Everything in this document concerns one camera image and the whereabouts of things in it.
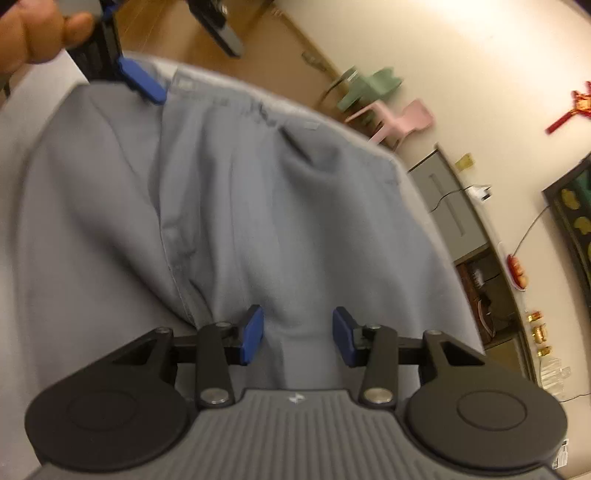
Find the person's left hand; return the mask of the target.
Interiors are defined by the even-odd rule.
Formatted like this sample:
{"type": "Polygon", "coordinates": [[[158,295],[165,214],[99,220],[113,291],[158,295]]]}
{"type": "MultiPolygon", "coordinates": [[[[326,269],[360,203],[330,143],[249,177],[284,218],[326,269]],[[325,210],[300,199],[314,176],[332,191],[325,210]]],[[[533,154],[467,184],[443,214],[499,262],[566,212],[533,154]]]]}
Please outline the person's left hand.
{"type": "Polygon", "coordinates": [[[94,30],[89,12],[64,16],[55,1],[18,1],[1,16],[1,74],[51,61],[84,43],[94,30]]]}

